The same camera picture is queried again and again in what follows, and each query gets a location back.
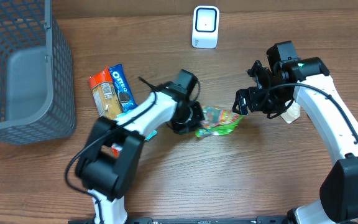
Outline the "green snack packet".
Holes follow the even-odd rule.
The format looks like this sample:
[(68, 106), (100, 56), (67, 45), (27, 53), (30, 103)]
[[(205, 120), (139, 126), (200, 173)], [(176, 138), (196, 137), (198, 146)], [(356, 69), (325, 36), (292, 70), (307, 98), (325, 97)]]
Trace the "green snack packet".
[(231, 134), (243, 118), (243, 115), (221, 108), (202, 105), (201, 109), (204, 120), (201, 121), (201, 127), (195, 131), (198, 138)]

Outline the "blue Oreo cookie pack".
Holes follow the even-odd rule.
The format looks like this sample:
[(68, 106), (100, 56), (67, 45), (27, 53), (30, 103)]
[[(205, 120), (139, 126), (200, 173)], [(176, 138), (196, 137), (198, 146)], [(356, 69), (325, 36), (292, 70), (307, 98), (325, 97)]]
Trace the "blue Oreo cookie pack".
[(123, 112), (127, 113), (128, 111), (135, 109), (137, 103), (135, 102), (131, 88), (127, 82), (122, 64), (108, 67), (108, 71), (111, 75), (114, 89), (117, 93)]

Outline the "red snack packet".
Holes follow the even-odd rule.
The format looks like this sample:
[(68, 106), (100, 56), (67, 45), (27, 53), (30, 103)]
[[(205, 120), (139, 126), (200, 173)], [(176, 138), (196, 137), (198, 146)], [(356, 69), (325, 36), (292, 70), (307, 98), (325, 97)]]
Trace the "red snack packet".
[(88, 83), (94, 98), (98, 114), (114, 120), (123, 113), (118, 95), (114, 89), (111, 74), (106, 67), (99, 73), (89, 77)]

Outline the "beige paper bag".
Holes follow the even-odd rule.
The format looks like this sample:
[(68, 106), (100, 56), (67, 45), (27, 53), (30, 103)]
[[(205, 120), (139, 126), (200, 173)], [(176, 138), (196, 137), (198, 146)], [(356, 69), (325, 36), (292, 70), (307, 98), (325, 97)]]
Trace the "beige paper bag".
[(288, 123), (292, 123), (300, 117), (301, 106), (297, 102), (293, 102), (291, 106), (280, 116)]

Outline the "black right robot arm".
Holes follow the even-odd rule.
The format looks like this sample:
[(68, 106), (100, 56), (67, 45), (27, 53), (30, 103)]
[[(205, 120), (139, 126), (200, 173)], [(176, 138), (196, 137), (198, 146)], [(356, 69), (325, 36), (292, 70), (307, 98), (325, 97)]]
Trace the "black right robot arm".
[(292, 41), (274, 44), (264, 67), (255, 61), (247, 73), (255, 86), (236, 92), (233, 112), (262, 112), (269, 119), (293, 103), (304, 109), (323, 139), (333, 167), (319, 198), (288, 211), (283, 223), (355, 223), (358, 219), (358, 122), (334, 86), (319, 57), (302, 59)]

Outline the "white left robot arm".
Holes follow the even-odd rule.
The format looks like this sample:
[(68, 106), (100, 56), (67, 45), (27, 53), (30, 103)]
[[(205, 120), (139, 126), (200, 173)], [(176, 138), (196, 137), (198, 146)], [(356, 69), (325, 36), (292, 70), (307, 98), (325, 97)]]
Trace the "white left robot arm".
[(80, 193), (93, 199), (90, 223), (125, 223), (124, 196), (134, 181), (147, 136), (163, 124), (176, 134), (201, 126), (203, 112), (190, 95), (198, 78), (181, 70), (174, 81), (151, 85), (149, 97), (136, 109), (114, 120), (98, 118), (84, 148), (70, 161), (81, 180)]

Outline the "teal snack packet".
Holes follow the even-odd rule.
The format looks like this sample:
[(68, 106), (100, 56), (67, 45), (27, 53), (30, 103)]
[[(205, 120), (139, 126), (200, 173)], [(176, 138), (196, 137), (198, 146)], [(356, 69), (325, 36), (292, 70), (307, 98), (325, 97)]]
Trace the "teal snack packet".
[(146, 138), (146, 141), (150, 141), (154, 136), (158, 134), (157, 130), (153, 130)]

